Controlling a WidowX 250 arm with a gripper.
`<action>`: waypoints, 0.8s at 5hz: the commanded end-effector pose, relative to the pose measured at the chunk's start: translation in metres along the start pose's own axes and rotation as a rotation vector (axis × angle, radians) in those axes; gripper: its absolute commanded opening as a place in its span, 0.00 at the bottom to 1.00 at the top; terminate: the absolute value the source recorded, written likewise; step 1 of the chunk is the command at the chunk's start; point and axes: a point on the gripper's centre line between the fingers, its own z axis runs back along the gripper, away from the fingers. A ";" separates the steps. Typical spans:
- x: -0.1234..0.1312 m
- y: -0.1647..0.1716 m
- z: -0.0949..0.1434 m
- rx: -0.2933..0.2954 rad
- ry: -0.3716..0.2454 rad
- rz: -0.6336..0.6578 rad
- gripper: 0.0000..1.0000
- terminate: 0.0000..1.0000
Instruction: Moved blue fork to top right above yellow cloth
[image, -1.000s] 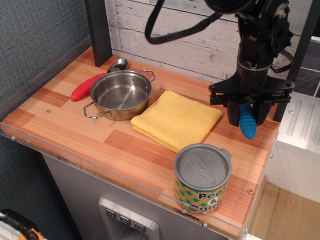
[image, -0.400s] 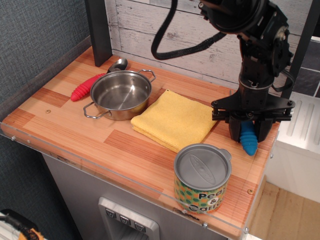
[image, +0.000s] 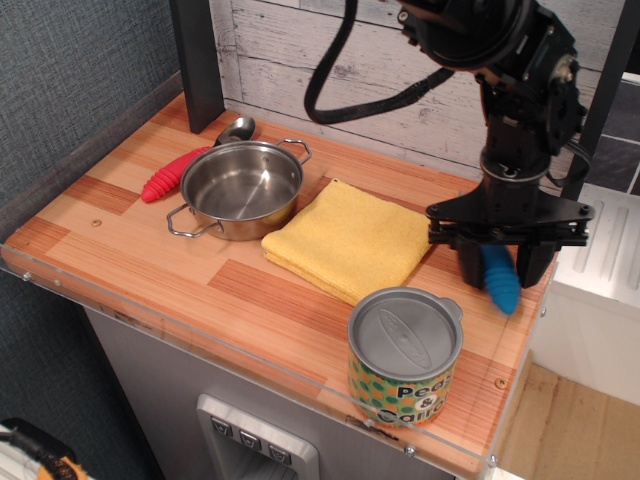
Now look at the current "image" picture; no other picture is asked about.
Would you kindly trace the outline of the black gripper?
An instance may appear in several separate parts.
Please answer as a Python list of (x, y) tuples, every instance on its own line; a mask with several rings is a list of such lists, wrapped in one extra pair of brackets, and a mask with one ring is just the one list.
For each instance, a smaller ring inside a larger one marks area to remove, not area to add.
[(548, 176), (548, 171), (484, 171), (473, 191), (427, 207), (429, 242), (454, 245), (464, 282), (479, 290), (485, 286), (481, 245), (517, 245), (520, 285), (537, 285), (556, 247), (586, 244), (595, 217), (591, 205), (543, 191), (540, 182)]

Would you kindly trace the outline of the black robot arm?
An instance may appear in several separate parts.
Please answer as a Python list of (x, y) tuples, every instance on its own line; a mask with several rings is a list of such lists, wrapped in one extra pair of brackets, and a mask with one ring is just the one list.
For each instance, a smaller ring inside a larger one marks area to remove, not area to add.
[(474, 76), (487, 126), (482, 181), (427, 208), (430, 242), (454, 249), (476, 288), (484, 284), (482, 248), (513, 245), (521, 286), (536, 285), (561, 248), (586, 244), (595, 214), (540, 187), (562, 149), (583, 154), (574, 140), (587, 111), (573, 36), (535, 1), (406, 1), (399, 19), (434, 62)]

